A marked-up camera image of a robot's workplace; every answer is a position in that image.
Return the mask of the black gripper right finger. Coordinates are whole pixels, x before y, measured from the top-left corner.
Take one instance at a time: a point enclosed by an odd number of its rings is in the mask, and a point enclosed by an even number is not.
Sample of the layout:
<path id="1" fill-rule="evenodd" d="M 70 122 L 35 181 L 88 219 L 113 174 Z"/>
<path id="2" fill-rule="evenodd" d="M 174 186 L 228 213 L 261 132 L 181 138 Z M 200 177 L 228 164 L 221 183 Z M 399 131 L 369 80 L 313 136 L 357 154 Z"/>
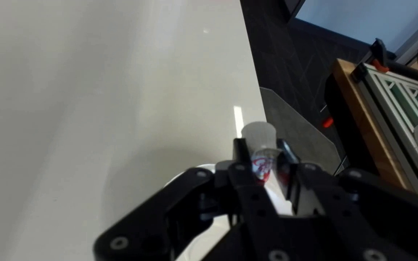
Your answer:
<path id="1" fill-rule="evenodd" d="M 277 148 L 293 215 L 322 222 L 337 254 L 357 261 L 418 261 L 418 194 L 358 168 L 331 176 L 302 163 L 284 139 Z"/>

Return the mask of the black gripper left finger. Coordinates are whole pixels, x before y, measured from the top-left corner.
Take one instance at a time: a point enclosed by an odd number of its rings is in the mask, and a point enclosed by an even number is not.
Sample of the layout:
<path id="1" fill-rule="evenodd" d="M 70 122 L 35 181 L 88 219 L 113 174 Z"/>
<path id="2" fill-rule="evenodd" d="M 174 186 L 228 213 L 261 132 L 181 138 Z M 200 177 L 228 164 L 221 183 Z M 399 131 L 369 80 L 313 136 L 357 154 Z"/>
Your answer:
<path id="1" fill-rule="evenodd" d="M 245 139 L 237 138 L 232 148 L 229 160 L 183 171 L 109 226 L 93 244 L 94 261 L 177 261 L 219 216 L 229 231 L 203 261 L 268 261 L 280 252 L 280 219 L 251 171 Z"/>

